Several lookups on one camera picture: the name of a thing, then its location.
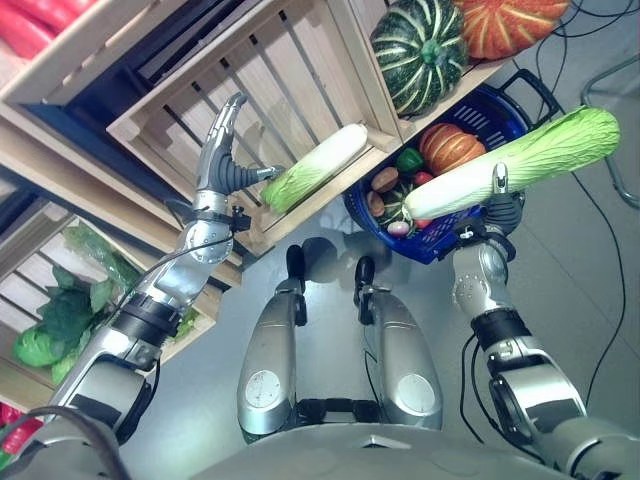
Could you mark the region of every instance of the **robotic hand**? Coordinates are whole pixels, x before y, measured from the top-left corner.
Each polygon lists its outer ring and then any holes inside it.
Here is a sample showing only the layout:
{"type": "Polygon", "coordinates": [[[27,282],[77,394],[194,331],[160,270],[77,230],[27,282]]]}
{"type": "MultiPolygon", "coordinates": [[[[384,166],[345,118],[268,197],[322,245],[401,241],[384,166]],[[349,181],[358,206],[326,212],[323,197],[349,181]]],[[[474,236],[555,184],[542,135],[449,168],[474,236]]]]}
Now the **robotic hand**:
{"type": "MultiPolygon", "coordinates": [[[[175,252],[123,299],[51,398],[50,405],[74,407],[119,444],[133,434],[152,397],[151,385],[137,371],[148,372],[159,361],[163,342],[175,336],[182,315],[212,269],[231,251],[233,232],[250,226],[251,219],[241,208],[234,207],[233,215],[227,216],[227,196],[282,171],[280,167],[246,169],[232,160],[234,122],[245,101],[243,94],[233,95],[207,135],[195,199],[183,215],[188,224],[175,252]]],[[[47,419],[16,464],[21,461],[23,467],[29,465],[21,478],[70,478],[69,471],[76,470],[95,478],[103,470],[96,454],[86,447],[86,439],[61,416],[47,419]]]]}
{"type": "Polygon", "coordinates": [[[498,164],[484,222],[462,226],[462,247],[453,256],[453,301],[471,319],[484,351],[502,430],[516,445],[531,445],[547,465],[573,477],[638,478],[639,440],[587,417],[577,390],[511,301],[507,262],[515,248],[506,236],[520,223],[522,200],[508,193],[506,167],[498,164]]]}

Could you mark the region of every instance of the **floor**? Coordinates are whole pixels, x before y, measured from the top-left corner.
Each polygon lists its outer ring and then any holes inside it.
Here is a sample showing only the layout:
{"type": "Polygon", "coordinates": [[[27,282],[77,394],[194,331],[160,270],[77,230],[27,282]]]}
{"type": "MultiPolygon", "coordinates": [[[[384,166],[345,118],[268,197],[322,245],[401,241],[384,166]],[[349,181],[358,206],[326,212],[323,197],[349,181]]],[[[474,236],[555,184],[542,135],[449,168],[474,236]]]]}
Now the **floor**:
{"type": "MultiPolygon", "coordinates": [[[[627,2],[607,2],[611,11],[627,2]]],[[[585,1],[597,10],[600,2],[585,1]]],[[[571,33],[602,24],[579,16],[571,33]]],[[[627,17],[598,34],[569,40],[567,64],[557,88],[561,103],[579,103],[588,78],[637,52],[638,18],[627,17]]],[[[542,52],[543,75],[552,82],[562,40],[552,38],[542,52]]],[[[535,71],[535,51],[517,57],[535,71]]],[[[515,68],[507,64],[490,83],[500,85],[515,68]]],[[[640,186],[640,93],[638,64],[602,82],[594,103],[618,118],[622,144],[615,155],[627,186],[640,186]]],[[[526,86],[510,93],[529,112],[537,99],[526,86]]],[[[640,433],[640,222],[611,186],[603,162],[579,176],[609,217],[620,241],[627,281],[627,312],[618,340],[602,364],[589,413],[640,433]]],[[[570,176],[528,190],[525,217],[511,239],[518,256],[510,264],[509,288],[530,330],[562,366],[584,396],[595,362],[621,309],[621,287],[611,236],[601,217],[570,176]]],[[[393,287],[408,306],[432,350],[445,398],[444,430],[470,438],[457,411],[460,349],[470,334],[468,321],[450,303],[451,258],[424,266],[386,250],[360,231],[336,199],[248,268],[241,288],[225,293],[218,325],[169,362],[155,402],[122,454],[135,478],[182,479],[237,452],[244,441],[236,421],[235,393],[244,352],[260,311],[284,278],[284,255],[303,245],[310,282],[309,323],[297,329],[298,397],[372,398],[364,374],[362,329],[351,303],[355,262],[376,259],[377,280],[393,287]]],[[[480,368],[480,385],[487,375],[480,368]]],[[[471,398],[466,409],[487,443],[509,448],[490,430],[471,398]]]]}

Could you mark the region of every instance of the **blue plastic basket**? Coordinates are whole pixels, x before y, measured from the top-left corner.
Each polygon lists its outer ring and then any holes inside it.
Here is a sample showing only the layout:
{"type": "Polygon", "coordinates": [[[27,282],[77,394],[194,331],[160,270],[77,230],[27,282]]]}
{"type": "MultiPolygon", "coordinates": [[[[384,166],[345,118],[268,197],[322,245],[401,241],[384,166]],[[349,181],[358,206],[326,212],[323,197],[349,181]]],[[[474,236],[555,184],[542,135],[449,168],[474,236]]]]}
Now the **blue plastic basket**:
{"type": "MultiPolygon", "coordinates": [[[[446,122],[459,126],[463,131],[476,135],[487,150],[493,150],[524,135],[529,131],[529,118],[520,106],[504,93],[505,86],[495,89],[488,85],[480,85],[434,123],[446,122]]],[[[414,144],[409,146],[416,147],[419,138],[420,135],[416,135],[414,144]]],[[[364,230],[374,233],[392,250],[405,257],[429,264],[438,258],[440,252],[456,242],[452,229],[458,220],[467,216],[479,216],[481,208],[475,206],[440,217],[411,238],[394,238],[389,235],[369,213],[366,194],[370,190],[373,176],[384,167],[393,165],[399,153],[392,155],[349,188],[343,195],[344,203],[351,217],[364,230]]]]}

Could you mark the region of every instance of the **pumpkin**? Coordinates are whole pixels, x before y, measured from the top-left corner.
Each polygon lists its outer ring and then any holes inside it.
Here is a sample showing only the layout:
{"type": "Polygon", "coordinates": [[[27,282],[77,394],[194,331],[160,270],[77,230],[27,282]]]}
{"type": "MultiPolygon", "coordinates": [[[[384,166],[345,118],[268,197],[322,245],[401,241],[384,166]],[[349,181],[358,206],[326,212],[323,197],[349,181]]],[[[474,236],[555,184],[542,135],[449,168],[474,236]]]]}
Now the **pumpkin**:
{"type": "Polygon", "coordinates": [[[441,175],[486,153],[486,149],[475,136],[456,125],[438,123],[422,135],[420,153],[431,173],[441,175]]]}
{"type": "Polygon", "coordinates": [[[467,64],[463,16],[449,0],[399,0],[371,34],[399,115],[424,113],[460,80],[467,64]]]}
{"type": "Polygon", "coordinates": [[[464,13],[464,39],[475,58],[514,55],[548,36],[568,0],[454,0],[464,13]]]}
{"type": "Polygon", "coordinates": [[[401,177],[392,190],[382,194],[384,214],[376,218],[381,227],[386,229],[391,222],[409,222],[409,219],[402,213],[402,202],[412,190],[411,179],[401,177]]]}

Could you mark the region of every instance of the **green squash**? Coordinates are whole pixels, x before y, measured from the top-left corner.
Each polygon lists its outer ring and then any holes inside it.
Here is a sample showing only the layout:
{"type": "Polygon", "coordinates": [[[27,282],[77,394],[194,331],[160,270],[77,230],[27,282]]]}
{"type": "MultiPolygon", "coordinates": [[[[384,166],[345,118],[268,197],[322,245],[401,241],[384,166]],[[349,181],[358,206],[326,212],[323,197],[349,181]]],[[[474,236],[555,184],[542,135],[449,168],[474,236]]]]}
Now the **green squash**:
{"type": "Polygon", "coordinates": [[[378,225],[386,230],[391,222],[404,221],[408,222],[409,226],[413,224],[402,213],[402,202],[413,188],[414,185],[410,178],[401,177],[392,190],[381,195],[384,202],[384,214],[376,218],[378,225]]]}
{"type": "Polygon", "coordinates": [[[399,0],[378,22],[371,43],[399,115],[419,115],[462,77],[464,17],[450,0],[399,0]]]}

